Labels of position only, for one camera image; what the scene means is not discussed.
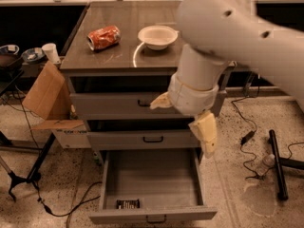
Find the red can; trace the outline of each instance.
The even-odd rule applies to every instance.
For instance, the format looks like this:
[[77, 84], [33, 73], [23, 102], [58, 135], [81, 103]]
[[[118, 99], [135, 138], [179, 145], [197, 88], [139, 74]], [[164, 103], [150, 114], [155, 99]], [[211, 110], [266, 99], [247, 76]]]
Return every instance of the red can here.
[[104, 49], [119, 43], [121, 32], [116, 26], [108, 26], [91, 31], [87, 40], [91, 50]]

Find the brown cardboard box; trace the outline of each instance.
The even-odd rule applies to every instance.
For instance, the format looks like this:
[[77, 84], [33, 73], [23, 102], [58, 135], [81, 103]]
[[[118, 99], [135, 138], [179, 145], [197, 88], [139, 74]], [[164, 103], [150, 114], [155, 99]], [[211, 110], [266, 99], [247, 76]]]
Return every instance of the brown cardboard box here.
[[[32, 129], [51, 129], [62, 147], [89, 147], [84, 122], [69, 120], [71, 100], [67, 83], [57, 66], [50, 61], [46, 63], [31, 87], [23, 101], [23, 106], [45, 120]], [[65, 138], [59, 138], [60, 135], [57, 134], [62, 129], [68, 133]]]
[[68, 119], [71, 100], [65, 77], [48, 61], [31, 87], [23, 106], [45, 120]]

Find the speckled floor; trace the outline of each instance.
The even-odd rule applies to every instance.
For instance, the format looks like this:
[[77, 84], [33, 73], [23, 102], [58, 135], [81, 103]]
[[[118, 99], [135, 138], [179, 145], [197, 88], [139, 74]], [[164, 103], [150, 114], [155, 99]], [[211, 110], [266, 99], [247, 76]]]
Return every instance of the speckled floor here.
[[[257, 228], [293, 227], [304, 225], [304, 172], [284, 167], [289, 191], [287, 201], [276, 198], [276, 172], [271, 170], [265, 180], [245, 178], [252, 173], [243, 163], [252, 156], [239, 150], [239, 140], [252, 127], [244, 122], [227, 98], [218, 117], [218, 150], [200, 165], [204, 181], [204, 195], [208, 206], [218, 208], [218, 213], [208, 221], [166, 222], [165, 224], [113, 224], [95, 225], [88, 215], [98, 208], [98, 201], [84, 204], [71, 216], [69, 227], [199, 227], [199, 228]], [[15, 101], [13, 106], [20, 108]], [[255, 121], [257, 132], [244, 145], [244, 150], [256, 153], [258, 163], [271, 151], [267, 143], [269, 130], [273, 129], [281, 156], [288, 157], [289, 143], [304, 142], [304, 115], [289, 97], [259, 97], [237, 103], [245, 117]], [[28, 114], [31, 124], [41, 120]], [[24, 113], [7, 105], [0, 105], [0, 129], [10, 139], [30, 140]], [[49, 132], [35, 131], [37, 141], [45, 141]], [[304, 161], [303, 145], [292, 148], [293, 157]], [[25, 177], [36, 160], [36, 153], [0, 151], [15, 174]], [[102, 179], [103, 168], [98, 166], [90, 149], [63, 149], [57, 142], [51, 147], [41, 167], [39, 181], [45, 204], [57, 215], [67, 213], [76, 205], [88, 186]], [[66, 227], [67, 217], [57, 218], [47, 214], [39, 203], [37, 191], [31, 184], [23, 183], [13, 189], [14, 202], [8, 194], [10, 178], [0, 166], [0, 227]], [[100, 193], [101, 185], [94, 186], [88, 199]]]

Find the black stand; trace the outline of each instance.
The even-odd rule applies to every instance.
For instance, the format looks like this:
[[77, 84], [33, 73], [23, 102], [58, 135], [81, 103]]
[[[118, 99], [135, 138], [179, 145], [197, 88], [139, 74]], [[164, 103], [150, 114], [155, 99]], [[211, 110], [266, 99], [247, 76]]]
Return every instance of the black stand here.
[[41, 154], [39, 155], [37, 161], [35, 162], [35, 164], [32, 166], [30, 172], [28, 173], [28, 176], [26, 178], [21, 178], [16, 176], [12, 170], [10, 170], [10, 168], [7, 166], [7, 164], [4, 162], [4, 160], [1, 158], [0, 156], [0, 164], [6, 169], [6, 171], [8, 172], [8, 175], [11, 178], [11, 184], [10, 184], [10, 189], [9, 189], [9, 194], [11, 195], [11, 197], [13, 198], [14, 201], [16, 201], [16, 197], [13, 195], [13, 193], [11, 192], [12, 189], [20, 184], [20, 183], [32, 183], [33, 186], [38, 189], [38, 186], [36, 185], [36, 181], [38, 181], [41, 178], [39, 171], [39, 168], [41, 166], [41, 164], [43, 163], [43, 161], [45, 160], [45, 157], [48, 154], [49, 149], [51, 148], [53, 142], [55, 140], [55, 136], [53, 134], [50, 134], [45, 146], [42, 149]]
[[270, 135], [269, 141], [270, 144], [272, 145], [273, 153], [275, 155], [275, 171], [277, 175], [277, 184], [279, 188], [279, 193], [277, 194], [277, 196], [280, 200], [287, 200], [288, 192], [287, 192], [282, 166], [304, 170], [304, 161], [296, 161], [296, 160], [290, 160], [280, 157], [277, 148], [276, 133], [274, 132], [274, 130], [270, 130], [269, 135]]
[[[15, 82], [24, 74], [23, 70], [17, 70], [13, 72], [6, 72], [2, 71], [3, 79], [0, 80], [0, 96], [2, 96], [11, 86], [15, 86]], [[41, 154], [39, 155], [37, 161], [32, 166], [28, 176], [26, 178], [18, 177], [14, 174], [12, 170], [8, 167], [8, 165], [5, 163], [5, 161], [0, 156], [0, 164], [6, 169], [8, 172], [8, 175], [11, 178], [11, 184], [9, 189], [9, 194], [11, 197], [16, 201], [16, 197], [11, 192], [12, 189], [20, 184], [20, 183], [32, 183], [33, 186], [38, 189], [36, 185], [36, 181], [38, 181], [41, 178], [40, 173], [38, 172], [41, 164], [45, 160], [45, 157], [48, 154], [49, 149], [51, 148], [53, 142], [55, 140], [55, 136], [53, 134], [50, 134], [48, 137], [48, 140], [44, 147], [42, 149], [40, 148], [34, 148], [33, 142], [23, 142], [23, 141], [11, 141], [9, 140], [1, 131], [0, 131], [0, 147], [1, 148], [7, 148], [8, 150], [14, 150], [14, 149], [22, 149], [22, 150], [41, 150]]]

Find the cabinet top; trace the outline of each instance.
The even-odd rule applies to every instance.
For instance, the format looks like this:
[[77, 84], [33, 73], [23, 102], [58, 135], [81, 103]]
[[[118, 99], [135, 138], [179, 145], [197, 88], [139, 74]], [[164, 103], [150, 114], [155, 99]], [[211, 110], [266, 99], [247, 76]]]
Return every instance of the cabinet top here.
[[[176, 29], [176, 12], [180, 1], [101, 1], [91, 3], [62, 62], [65, 69], [106, 69], [131, 67], [176, 67], [183, 41], [178, 40], [164, 50], [144, 47], [134, 55], [141, 43], [139, 31], [147, 26], [163, 25]], [[122, 33], [119, 44], [92, 51], [87, 35], [96, 29], [114, 25]]]

